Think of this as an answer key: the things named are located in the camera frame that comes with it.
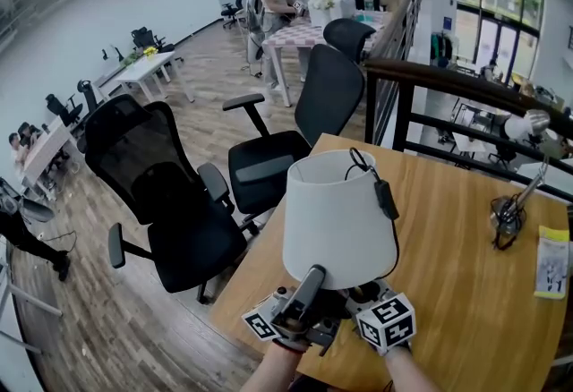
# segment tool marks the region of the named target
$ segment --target table with checkered tablecloth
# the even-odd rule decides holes
[[[388,25],[391,13],[364,12],[370,21],[361,21],[372,26],[376,32],[364,43],[364,52],[368,53],[381,38],[384,28]],[[322,36],[321,26],[312,26],[308,18],[294,20],[282,30],[278,30],[263,42],[263,46],[269,51],[272,62],[277,72],[278,84],[286,107],[290,107],[291,101],[288,94],[288,85],[285,80],[280,49],[283,47],[314,47],[317,44],[326,44]]]

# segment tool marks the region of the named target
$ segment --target woman wearing black cap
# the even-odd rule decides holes
[[[261,0],[264,6],[262,16],[262,30],[265,38],[269,38],[275,32],[287,26],[291,18],[295,18],[296,9],[292,6],[295,0]],[[310,48],[298,48],[298,61],[301,66],[301,81],[304,82],[308,59],[311,54]],[[278,85],[277,73],[270,59],[270,54],[265,52],[263,79],[269,89],[275,89]]]

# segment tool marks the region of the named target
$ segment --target chair seat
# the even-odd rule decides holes
[[[261,214],[275,208],[285,194],[287,177],[245,185],[237,181],[236,171],[286,155],[292,155],[296,161],[310,152],[311,146],[296,131],[278,132],[235,145],[229,150],[229,175],[239,210],[244,214]]]
[[[226,9],[224,11],[221,12],[221,16],[233,16],[235,13],[237,13],[239,11],[239,9]]]
[[[159,278],[171,294],[215,277],[246,248],[232,216],[211,199],[201,212],[174,217],[173,221],[156,222],[148,228]]]

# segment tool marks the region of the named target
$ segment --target checkered tablecloth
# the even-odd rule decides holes
[[[388,24],[391,14],[383,12],[365,12],[372,17],[372,21],[361,21],[376,29],[364,44],[364,51],[369,52],[372,46],[380,39],[382,30]],[[322,36],[322,27],[311,26],[311,21],[306,18],[294,20],[289,26],[275,32],[264,41],[273,47],[314,47],[316,44],[326,44]]]

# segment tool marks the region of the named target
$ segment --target black pants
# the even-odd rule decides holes
[[[28,231],[20,212],[13,216],[0,212],[0,234],[21,251],[51,261],[56,270],[65,264],[65,251],[56,251],[39,241]]]

